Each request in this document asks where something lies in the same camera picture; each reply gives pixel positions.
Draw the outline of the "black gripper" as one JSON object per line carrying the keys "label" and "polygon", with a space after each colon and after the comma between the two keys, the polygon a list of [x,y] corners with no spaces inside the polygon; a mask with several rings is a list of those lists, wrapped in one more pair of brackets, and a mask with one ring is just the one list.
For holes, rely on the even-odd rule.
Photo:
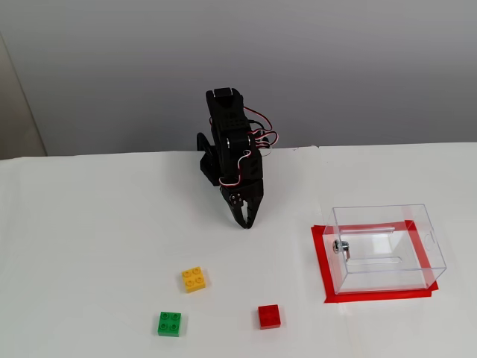
{"label": "black gripper", "polygon": [[252,228],[264,196],[263,180],[252,180],[238,186],[221,186],[220,191],[236,223],[244,229]]}

